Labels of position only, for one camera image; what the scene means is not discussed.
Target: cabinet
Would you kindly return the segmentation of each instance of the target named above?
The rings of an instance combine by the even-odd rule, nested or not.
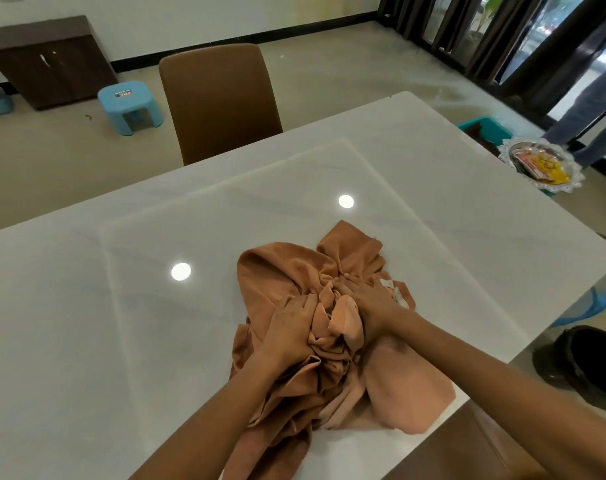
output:
[[[85,16],[0,27],[0,71],[34,109],[94,98],[117,82]]]

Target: table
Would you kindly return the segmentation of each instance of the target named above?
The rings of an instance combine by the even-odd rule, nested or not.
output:
[[[0,480],[127,478],[226,382],[240,253],[339,219],[506,362],[606,274],[605,241],[410,93],[317,121],[0,231]],[[425,435],[315,433],[299,477],[378,479],[466,399]]]

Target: person's left hand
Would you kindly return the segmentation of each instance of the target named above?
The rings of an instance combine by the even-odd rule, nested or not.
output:
[[[317,303],[318,297],[309,294],[287,297],[276,306],[261,349],[278,360],[281,371],[313,353],[307,338]]]

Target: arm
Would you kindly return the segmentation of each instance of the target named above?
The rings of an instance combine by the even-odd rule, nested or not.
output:
[[[312,351],[307,337],[318,298],[285,299],[263,345],[130,477],[130,480],[217,480],[251,416],[274,381]]]
[[[441,330],[349,276],[338,285],[363,318],[366,341],[391,333],[456,383],[552,475],[606,479],[606,420],[570,397]]]

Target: blue pants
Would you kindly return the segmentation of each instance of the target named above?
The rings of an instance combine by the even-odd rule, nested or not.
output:
[[[576,98],[563,118],[543,138],[550,143],[568,144],[596,118],[606,112],[606,71]],[[606,155],[606,128],[586,148],[574,153],[577,163],[586,168]]]

